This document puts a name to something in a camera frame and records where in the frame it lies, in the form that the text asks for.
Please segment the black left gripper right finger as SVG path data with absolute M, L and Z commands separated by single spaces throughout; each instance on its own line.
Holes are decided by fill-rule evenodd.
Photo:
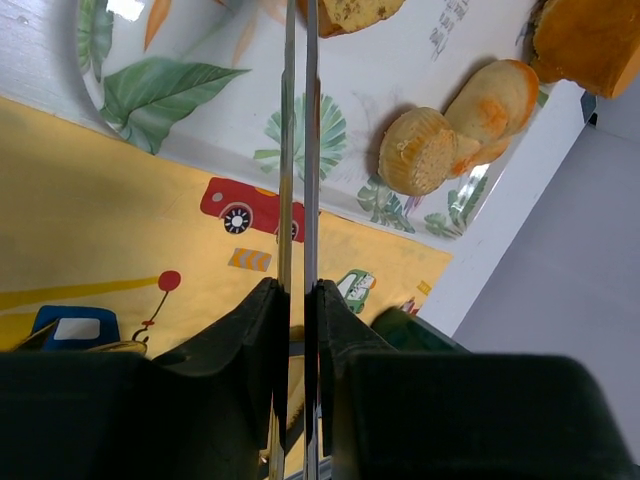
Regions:
M 635 479 L 589 371 L 563 356 L 399 351 L 317 285 L 323 451 L 336 479 Z

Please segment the toasted bread slice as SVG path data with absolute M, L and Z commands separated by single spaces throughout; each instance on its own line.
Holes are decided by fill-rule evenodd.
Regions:
M 387 20 L 404 0 L 317 0 L 318 35 L 330 38 L 351 34 Z

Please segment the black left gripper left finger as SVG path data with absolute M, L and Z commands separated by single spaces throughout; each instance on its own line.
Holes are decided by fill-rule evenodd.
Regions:
M 261 280 L 177 347 L 1 357 L 5 479 L 254 479 L 288 353 L 282 291 Z

